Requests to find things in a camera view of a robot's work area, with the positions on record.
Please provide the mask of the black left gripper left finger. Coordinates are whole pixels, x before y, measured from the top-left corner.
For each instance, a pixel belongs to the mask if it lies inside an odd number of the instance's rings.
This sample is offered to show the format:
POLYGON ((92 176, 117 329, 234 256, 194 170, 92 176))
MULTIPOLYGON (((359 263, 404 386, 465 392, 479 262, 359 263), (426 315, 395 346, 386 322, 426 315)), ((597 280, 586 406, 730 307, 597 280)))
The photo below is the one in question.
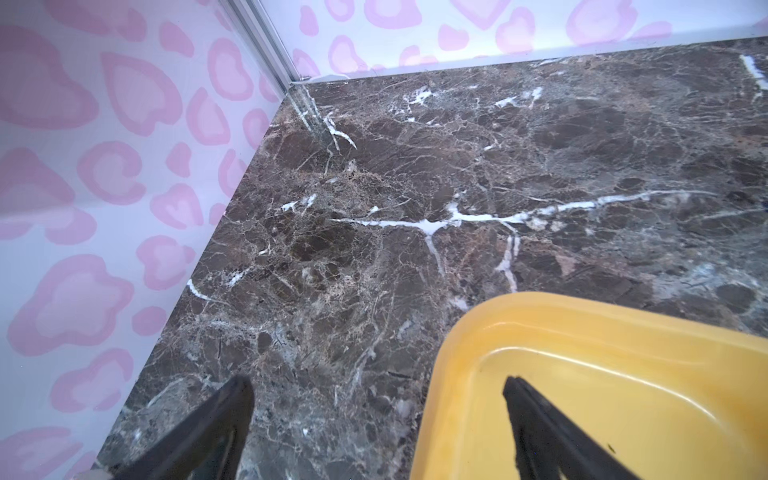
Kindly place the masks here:
POLYGON ((251 381, 227 381, 116 479, 234 479, 255 405, 251 381))

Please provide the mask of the yellow plastic storage box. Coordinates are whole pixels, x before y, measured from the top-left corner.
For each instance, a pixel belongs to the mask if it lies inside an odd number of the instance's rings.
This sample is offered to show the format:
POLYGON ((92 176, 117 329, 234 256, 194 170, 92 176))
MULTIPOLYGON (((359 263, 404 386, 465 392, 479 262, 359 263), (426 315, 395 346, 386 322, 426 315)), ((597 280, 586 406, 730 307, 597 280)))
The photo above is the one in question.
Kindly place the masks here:
POLYGON ((767 475, 767 342, 562 295, 503 295, 440 347, 410 475, 515 479, 503 398, 531 384, 643 479, 767 475))

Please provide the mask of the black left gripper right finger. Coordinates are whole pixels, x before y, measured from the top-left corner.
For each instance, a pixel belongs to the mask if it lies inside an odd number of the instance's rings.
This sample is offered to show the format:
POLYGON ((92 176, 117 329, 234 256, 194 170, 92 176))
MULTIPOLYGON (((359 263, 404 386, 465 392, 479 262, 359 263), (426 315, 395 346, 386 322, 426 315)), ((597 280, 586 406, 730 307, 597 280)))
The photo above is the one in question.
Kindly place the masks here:
POLYGON ((522 479, 635 479, 637 476, 521 377, 503 397, 522 479))

